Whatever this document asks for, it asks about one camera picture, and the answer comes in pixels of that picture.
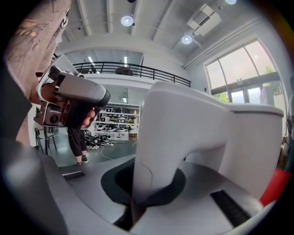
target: doorway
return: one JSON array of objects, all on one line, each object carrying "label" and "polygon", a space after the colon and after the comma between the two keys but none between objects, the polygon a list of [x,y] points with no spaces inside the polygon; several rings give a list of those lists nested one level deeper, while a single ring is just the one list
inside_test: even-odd
[{"label": "doorway", "polygon": [[244,87],[230,91],[230,100],[236,104],[261,104],[260,95],[262,88],[260,86]]}]

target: black shorts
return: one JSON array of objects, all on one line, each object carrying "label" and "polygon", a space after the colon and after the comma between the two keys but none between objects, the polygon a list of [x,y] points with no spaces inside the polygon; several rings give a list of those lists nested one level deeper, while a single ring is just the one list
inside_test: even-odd
[{"label": "black shorts", "polygon": [[69,146],[76,157],[81,156],[82,151],[87,150],[85,133],[83,130],[68,128],[68,141]]}]

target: red object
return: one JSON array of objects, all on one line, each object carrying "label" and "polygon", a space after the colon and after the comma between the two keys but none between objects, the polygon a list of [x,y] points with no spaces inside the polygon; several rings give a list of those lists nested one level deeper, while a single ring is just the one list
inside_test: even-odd
[{"label": "red object", "polygon": [[289,178],[290,172],[282,171],[279,169],[275,170],[275,173],[272,176],[269,185],[267,186],[264,194],[260,198],[260,202],[263,204],[263,206],[266,206],[267,204],[271,203],[272,201],[280,197]]}]

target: light fixture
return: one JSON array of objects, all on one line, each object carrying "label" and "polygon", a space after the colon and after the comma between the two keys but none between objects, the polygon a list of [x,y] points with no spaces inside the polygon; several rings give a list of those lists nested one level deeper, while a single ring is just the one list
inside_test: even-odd
[{"label": "light fixture", "polygon": [[190,44],[192,42],[192,38],[189,35],[185,35],[184,37],[182,37],[182,42],[184,44]]},{"label": "light fixture", "polygon": [[124,66],[125,66],[125,67],[128,67],[128,65],[127,65],[127,63],[128,63],[128,57],[126,57],[126,56],[124,57],[124,63],[125,63]]},{"label": "light fixture", "polygon": [[125,16],[125,17],[122,17],[121,18],[121,21],[122,25],[124,26],[131,26],[134,22],[134,19],[130,16]]},{"label": "light fixture", "polygon": [[237,2],[237,0],[226,0],[226,2],[230,5],[234,5]]},{"label": "light fixture", "polygon": [[95,65],[92,61],[92,58],[90,56],[88,56],[89,61],[92,63],[92,65]]}]

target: metal chair leg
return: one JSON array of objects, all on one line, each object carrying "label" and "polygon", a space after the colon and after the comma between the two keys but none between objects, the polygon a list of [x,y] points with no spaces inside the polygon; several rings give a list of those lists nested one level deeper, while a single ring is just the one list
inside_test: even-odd
[{"label": "metal chair leg", "polygon": [[55,149],[56,149],[56,151],[57,151],[56,144],[55,144],[55,140],[54,140],[54,136],[52,136],[52,139],[53,139],[53,143],[54,143]]},{"label": "metal chair leg", "polygon": [[45,138],[45,154],[48,155],[48,139]]},{"label": "metal chair leg", "polygon": [[38,138],[38,145],[40,146],[41,150],[42,150],[42,153],[44,154],[44,151],[43,151],[43,148],[42,148],[42,145],[41,145],[41,140]]}]

